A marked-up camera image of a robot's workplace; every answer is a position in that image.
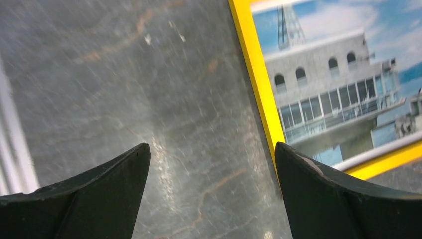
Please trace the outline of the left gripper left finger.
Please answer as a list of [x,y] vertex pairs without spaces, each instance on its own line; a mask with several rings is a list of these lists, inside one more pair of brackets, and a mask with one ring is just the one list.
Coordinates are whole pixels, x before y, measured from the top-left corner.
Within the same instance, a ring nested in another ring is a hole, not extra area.
[[151,161],[141,143],[69,179],[0,199],[3,239],[129,239]]

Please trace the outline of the building and sky photo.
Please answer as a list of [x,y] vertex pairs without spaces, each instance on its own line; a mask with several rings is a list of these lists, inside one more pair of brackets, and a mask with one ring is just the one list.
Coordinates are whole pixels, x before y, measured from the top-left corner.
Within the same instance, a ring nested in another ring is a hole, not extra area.
[[421,1],[249,7],[288,145],[346,170],[421,141]]

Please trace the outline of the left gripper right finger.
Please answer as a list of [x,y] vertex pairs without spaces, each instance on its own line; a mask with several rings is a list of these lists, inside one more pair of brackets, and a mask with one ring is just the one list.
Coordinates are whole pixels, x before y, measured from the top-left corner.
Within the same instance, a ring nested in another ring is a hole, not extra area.
[[421,194],[350,176],[283,142],[274,154],[293,238],[421,238]]

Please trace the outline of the yellow picture frame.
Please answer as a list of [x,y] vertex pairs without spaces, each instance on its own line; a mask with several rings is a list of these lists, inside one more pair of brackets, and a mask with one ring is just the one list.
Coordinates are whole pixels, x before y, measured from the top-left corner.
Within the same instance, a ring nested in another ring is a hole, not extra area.
[[[285,138],[276,113],[275,100],[252,18],[250,8],[252,1],[230,0],[228,3],[259,109],[267,148],[270,152],[272,164],[275,164],[276,143],[284,142]],[[396,143],[385,144],[370,152],[360,154],[335,165],[334,168],[366,180],[404,164],[421,160],[421,158],[422,133],[418,132],[398,140]]]

